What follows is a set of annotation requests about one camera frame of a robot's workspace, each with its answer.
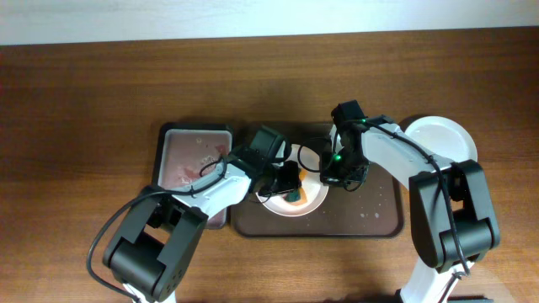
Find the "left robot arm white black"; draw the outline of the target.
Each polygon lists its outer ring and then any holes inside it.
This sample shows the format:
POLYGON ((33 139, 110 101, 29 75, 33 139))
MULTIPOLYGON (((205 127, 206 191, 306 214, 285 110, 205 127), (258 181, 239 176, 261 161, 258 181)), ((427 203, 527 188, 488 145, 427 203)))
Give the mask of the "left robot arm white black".
POLYGON ((218 157, 212 171, 192 184, 146 186, 106 221, 90 246, 95 249, 112 223, 120 222, 102 259, 118 284, 100 278, 90 259, 88 273, 133 302, 172 300, 211 217, 253 191, 271 197, 298 188, 299 171, 290 154, 290 141, 263 125, 249 145, 218 157))

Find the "white plate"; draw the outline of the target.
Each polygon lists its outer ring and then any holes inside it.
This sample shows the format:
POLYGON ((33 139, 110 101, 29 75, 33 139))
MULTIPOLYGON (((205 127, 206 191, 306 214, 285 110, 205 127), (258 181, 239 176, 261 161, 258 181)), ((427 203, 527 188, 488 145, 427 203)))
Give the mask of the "white plate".
POLYGON ((457 122, 441 116, 426 116, 412 122, 405 134, 430 151, 454 160, 478 160, 470 134, 457 122))

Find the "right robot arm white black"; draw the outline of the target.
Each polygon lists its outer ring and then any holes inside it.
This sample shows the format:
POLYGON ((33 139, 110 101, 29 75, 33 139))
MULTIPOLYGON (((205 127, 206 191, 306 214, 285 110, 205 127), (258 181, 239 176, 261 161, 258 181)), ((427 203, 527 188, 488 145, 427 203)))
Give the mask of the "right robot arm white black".
POLYGON ((376 164, 404 186, 419 260, 396 297, 448 301, 470 268, 500 244, 483 168, 474 160, 457 162, 434 153, 385 115, 367 117, 355 100, 338 104, 331 117, 331 149, 321 156, 321 182, 354 191, 376 164))

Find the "green orange sponge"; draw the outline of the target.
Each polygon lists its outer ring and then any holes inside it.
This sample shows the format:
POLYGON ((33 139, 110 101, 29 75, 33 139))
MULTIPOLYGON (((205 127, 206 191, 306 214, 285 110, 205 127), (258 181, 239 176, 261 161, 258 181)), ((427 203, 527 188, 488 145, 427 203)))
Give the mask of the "green orange sponge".
POLYGON ((307 203, 307 194, 302 187, 302 181, 307 176, 307 173, 302 168, 299 170, 300 186, 295 191, 292 191, 285 195, 284 200, 289 205, 300 206, 307 203))

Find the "pale green plate front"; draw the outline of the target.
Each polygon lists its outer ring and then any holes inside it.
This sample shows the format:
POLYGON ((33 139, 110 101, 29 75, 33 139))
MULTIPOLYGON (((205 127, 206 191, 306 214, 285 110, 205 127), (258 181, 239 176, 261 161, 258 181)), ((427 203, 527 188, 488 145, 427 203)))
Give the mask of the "pale green plate front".
POLYGON ((302 181, 302 187, 307 194, 307 203, 300 206, 289 205, 285 202, 284 197, 287 194, 279 194, 271 197, 259 196, 258 192, 255 194, 258 202, 260 202, 266 209, 269 211, 287 217, 298 217, 302 215, 307 215, 310 212, 314 211, 325 199, 328 194, 328 185, 324 185, 320 181, 320 173, 313 173, 307 171, 304 167, 298 162, 297 153, 300 146, 297 144, 291 145, 291 154, 286 161, 294 161, 298 163, 298 167, 307 173, 307 176, 302 181))

